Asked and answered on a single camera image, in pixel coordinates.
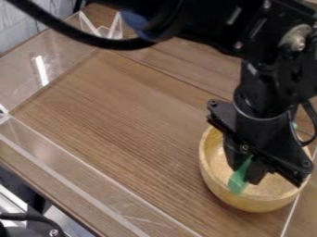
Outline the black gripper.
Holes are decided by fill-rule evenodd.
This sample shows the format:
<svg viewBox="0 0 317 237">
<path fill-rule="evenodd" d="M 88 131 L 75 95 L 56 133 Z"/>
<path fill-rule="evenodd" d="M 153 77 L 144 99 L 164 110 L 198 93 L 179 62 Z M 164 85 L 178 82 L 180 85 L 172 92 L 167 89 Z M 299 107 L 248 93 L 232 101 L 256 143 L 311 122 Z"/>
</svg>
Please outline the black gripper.
<svg viewBox="0 0 317 237">
<path fill-rule="evenodd" d="M 277 144 L 272 147 L 274 155 L 294 169 L 287 182 L 299 188 L 309 178 L 314 165 L 302 145 L 295 141 L 290 113 L 285 112 L 274 118 L 256 118 L 244 114 L 234 103 L 220 100 L 208 100 L 207 108 L 208 124 L 223 135 L 236 134 L 243 140 L 260 143 L 264 135 L 278 134 Z M 226 135 L 223 149 L 226 163 L 232 170 L 236 170 L 250 157 L 248 145 Z M 246 171 L 246 180 L 258 185 L 266 174 L 274 172 L 271 163 L 262 156 L 255 157 Z"/>
</svg>

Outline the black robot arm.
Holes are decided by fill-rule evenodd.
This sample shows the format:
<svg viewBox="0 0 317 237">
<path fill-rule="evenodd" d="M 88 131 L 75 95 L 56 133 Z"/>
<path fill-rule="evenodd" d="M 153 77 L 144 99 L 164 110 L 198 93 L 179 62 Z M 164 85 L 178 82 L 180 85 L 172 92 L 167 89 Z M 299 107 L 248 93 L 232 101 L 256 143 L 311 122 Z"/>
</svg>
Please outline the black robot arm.
<svg viewBox="0 0 317 237">
<path fill-rule="evenodd" d="M 278 173 L 302 185 L 313 164 L 293 127 L 306 110 L 317 132 L 317 10 L 303 0 L 89 0 L 120 12 L 137 38 L 174 37 L 242 61 L 231 102 L 208 102 L 227 164 L 256 184 Z"/>
</svg>

